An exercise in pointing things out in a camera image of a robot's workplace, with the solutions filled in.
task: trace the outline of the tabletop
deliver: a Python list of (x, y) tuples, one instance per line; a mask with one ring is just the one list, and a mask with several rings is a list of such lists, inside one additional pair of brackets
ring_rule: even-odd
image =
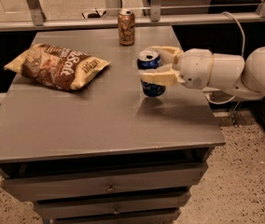
[(43, 161), (220, 146), (224, 136), (202, 91), (182, 85), (143, 94), (138, 53), (175, 46), (171, 26), (137, 27), (121, 46), (118, 29), (40, 32), (47, 43), (111, 61), (79, 91), (58, 91), (16, 75), (0, 106), (0, 162)]

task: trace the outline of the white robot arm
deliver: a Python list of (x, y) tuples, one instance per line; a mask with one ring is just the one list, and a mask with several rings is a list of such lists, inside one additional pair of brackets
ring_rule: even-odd
[(265, 47), (252, 52), (246, 62), (242, 56), (213, 54), (208, 49), (154, 48), (164, 63), (172, 63), (173, 70), (179, 71), (180, 83), (187, 88), (217, 88), (246, 100), (265, 97)]

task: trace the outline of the soda can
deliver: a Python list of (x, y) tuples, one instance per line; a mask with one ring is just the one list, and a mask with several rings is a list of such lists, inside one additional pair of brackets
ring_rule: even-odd
[[(160, 53), (155, 49), (145, 49), (139, 53), (137, 65), (140, 70), (156, 69), (162, 66)], [(165, 86), (147, 83), (141, 80), (143, 92), (146, 96), (157, 97), (166, 90)]]
[(118, 14), (119, 43), (130, 46), (134, 43), (134, 14), (129, 9), (122, 9)]

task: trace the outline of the drawer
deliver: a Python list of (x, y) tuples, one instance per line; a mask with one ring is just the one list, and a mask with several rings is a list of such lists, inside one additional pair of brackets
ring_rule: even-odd
[(99, 215), (118, 216), (138, 211), (179, 208), (190, 197), (190, 193), (183, 189), (163, 189), (160, 191), (130, 193), (115, 195), (113, 198), (100, 196), (67, 202), (41, 202), (35, 204), (35, 211), (45, 219)]
[(180, 215), (179, 209), (132, 213), (123, 216), (58, 219), (53, 224), (170, 224)]
[(204, 163), (98, 171), (7, 179), (2, 188), (21, 202), (113, 194), (147, 189), (189, 187), (197, 184), (207, 169)]

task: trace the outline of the bag of chips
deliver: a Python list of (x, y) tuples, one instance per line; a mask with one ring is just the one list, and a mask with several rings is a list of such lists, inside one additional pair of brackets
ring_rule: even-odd
[(24, 77), (58, 90), (78, 90), (110, 62), (80, 51), (37, 44), (4, 66)]

